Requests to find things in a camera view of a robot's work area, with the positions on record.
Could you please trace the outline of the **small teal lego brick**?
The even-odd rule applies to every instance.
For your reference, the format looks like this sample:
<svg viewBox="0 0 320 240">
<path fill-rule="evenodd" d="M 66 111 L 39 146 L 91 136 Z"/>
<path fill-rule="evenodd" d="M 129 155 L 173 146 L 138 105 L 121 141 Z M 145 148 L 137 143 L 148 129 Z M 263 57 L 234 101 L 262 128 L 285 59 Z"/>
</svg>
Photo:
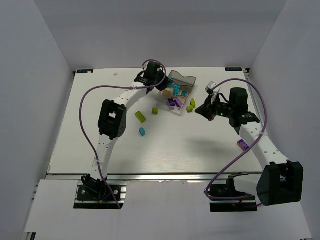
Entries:
<svg viewBox="0 0 320 240">
<path fill-rule="evenodd" d="M 141 136 L 145 136 L 146 135 L 146 130 L 143 127 L 141 127 L 141 128 L 139 128 L 139 133 L 140 133 Z"/>
</svg>

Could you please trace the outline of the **round teal lego piece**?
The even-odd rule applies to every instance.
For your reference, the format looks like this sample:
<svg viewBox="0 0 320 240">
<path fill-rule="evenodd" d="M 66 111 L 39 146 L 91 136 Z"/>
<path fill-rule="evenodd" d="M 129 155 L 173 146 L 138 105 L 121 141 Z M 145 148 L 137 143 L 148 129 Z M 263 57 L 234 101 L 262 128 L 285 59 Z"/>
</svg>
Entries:
<svg viewBox="0 0 320 240">
<path fill-rule="evenodd" d="M 175 85 L 175 82 L 169 76 L 166 77 L 166 87 L 172 88 Z"/>
</svg>

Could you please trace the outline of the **purple curved lego piece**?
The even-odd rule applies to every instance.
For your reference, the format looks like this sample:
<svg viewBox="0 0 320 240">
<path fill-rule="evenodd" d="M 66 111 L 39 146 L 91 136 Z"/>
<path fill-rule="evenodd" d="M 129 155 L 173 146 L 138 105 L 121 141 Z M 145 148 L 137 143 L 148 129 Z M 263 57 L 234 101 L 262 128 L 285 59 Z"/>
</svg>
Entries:
<svg viewBox="0 0 320 240">
<path fill-rule="evenodd" d="M 175 105 L 175 100 L 173 98 L 167 98 L 167 105 L 171 108 L 174 108 Z"/>
</svg>

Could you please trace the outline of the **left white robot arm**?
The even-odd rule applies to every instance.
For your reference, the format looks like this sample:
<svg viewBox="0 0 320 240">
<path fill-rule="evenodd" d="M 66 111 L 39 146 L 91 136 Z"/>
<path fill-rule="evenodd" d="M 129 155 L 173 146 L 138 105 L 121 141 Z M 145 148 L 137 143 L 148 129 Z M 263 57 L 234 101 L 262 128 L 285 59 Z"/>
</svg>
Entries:
<svg viewBox="0 0 320 240">
<path fill-rule="evenodd" d="M 165 66 L 157 60 L 146 60 L 142 64 L 142 69 L 143 71 L 138 73 L 129 87 L 95 86 L 89 89 L 80 101 L 80 128 L 94 152 L 92 167 L 88 174 L 81 177 L 81 181 L 96 200 L 101 200 L 108 194 L 116 199 L 114 191 L 107 183 L 108 165 L 116 142 L 125 133 L 129 109 L 153 89 L 164 90 L 169 82 Z M 98 145 L 95 147 L 85 132 L 82 111 L 86 96 L 92 91 L 102 88 L 119 89 L 123 90 L 123 93 L 112 100 L 103 101 L 97 123 Z"/>
</svg>

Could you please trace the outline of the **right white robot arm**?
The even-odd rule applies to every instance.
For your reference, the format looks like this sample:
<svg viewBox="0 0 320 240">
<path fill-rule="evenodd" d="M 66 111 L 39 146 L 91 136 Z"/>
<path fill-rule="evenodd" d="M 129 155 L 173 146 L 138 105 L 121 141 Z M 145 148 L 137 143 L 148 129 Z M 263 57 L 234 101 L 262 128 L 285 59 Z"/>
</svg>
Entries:
<svg viewBox="0 0 320 240">
<path fill-rule="evenodd" d="M 304 168 L 298 161 L 290 161 L 265 135 L 259 118 L 249 111 L 246 89 L 232 88 L 227 102 L 221 102 L 220 88 L 207 87 L 205 90 L 208 97 L 195 112 L 209 121 L 215 117 L 227 118 L 230 126 L 248 144 L 241 156 L 252 151 L 262 169 L 260 175 L 230 175 L 219 190 L 214 189 L 211 182 L 204 190 L 206 196 L 212 201 L 242 201 L 256 197 L 264 206 L 299 202 Z"/>
</svg>

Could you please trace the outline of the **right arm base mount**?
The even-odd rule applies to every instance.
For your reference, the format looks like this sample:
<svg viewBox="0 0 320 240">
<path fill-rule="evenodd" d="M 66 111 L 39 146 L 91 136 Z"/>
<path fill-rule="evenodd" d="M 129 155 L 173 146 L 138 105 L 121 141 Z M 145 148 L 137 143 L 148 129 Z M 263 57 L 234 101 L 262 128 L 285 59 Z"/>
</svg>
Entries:
<svg viewBox="0 0 320 240">
<path fill-rule="evenodd" d="M 244 213 L 257 212 L 257 202 L 255 196 L 246 197 L 246 193 L 228 189 L 226 184 L 213 184 L 209 190 L 211 199 L 209 202 L 211 213 Z"/>
</svg>

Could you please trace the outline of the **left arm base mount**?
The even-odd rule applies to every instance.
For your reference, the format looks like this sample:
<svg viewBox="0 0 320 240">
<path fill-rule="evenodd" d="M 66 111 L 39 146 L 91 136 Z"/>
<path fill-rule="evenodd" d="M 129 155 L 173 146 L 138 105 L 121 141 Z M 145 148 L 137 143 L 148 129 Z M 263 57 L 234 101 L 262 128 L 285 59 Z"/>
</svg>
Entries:
<svg viewBox="0 0 320 240">
<path fill-rule="evenodd" d="M 126 186 L 110 185 L 113 193 L 106 185 L 98 193 L 79 184 L 76 190 L 73 208 L 83 210 L 120 210 L 126 198 Z"/>
</svg>

